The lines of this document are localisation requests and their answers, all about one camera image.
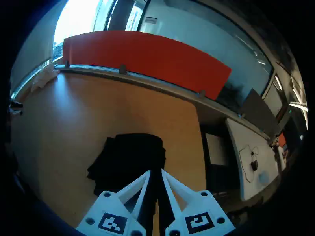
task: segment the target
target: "orange divider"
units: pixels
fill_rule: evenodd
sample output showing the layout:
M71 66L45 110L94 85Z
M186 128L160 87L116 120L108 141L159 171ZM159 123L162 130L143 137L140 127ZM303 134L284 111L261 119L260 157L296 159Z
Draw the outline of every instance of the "orange divider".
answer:
M66 38L63 61L119 68L161 79L215 100L231 68L187 44L132 31L99 31Z

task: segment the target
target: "gray panel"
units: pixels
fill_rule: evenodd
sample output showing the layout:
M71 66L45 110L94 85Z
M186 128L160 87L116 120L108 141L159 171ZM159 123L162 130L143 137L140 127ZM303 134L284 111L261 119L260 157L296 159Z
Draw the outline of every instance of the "gray panel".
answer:
M242 115L250 123L254 124L269 137L273 137L279 132L278 121L261 98L261 96L252 89L241 107Z

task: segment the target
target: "white desk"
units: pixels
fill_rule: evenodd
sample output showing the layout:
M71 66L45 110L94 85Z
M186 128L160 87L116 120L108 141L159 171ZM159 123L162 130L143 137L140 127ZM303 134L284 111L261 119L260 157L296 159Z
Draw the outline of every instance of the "white desk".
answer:
M231 119L226 120L226 125L232 139L239 167L241 199L246 201L262 191L276 178L278 175L277 163L274 159L273 150L263 137ZM248 145L252 150L254 147L257 147L254 149L254 152L259 153L256 155L258 161L258 169L256 171L253 171L250 165L252 156Z

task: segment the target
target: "ceiling light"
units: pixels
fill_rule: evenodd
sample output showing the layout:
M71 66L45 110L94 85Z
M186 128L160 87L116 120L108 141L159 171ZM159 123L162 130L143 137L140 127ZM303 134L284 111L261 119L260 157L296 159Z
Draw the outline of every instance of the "ceiling light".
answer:
M302 110L308 112L308 108L305 107L305 106L303 106L303 105L294 104L294 103L290 103L289 105L292 106L292 107L298 107L298 108L300 108L300 109L302 109Z
M293 88L293 92L294 92L295 96L298 98L298 102L302 103L302 99L295 88Z
M282 86L281 86L281 83L280 83L280 80L279 80L278 76L274 76L274 77L276 78L276 81L277 81L280 89L282 90Z

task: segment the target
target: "cable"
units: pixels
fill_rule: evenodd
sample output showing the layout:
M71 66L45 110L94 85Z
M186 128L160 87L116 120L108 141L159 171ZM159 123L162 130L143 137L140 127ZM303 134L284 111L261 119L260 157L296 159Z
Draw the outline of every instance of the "cable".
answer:
M242 162L242 156L241 156L241 151L245 150L247 147L248 147L248 149L250 150L251 162L254 162L253 157L255 157L255 159L257 160L257 156L259 155L259 149L258 149L258 147L254 147L253 149L250 149L249 144L247 144L247 145L245 146L245 148L243 148L243 149L241 149L241 150L239 151L239 159L241 160L241 166L242 166L242 169L243 169L243 171L244 171L244 173L245 173L245 179L247 180L247 182L251 183L251 182L253 182L253 180L254 180L255 172L253 172L253 179L250 181L250 180L247 178L246 171L244 170L243 162Z

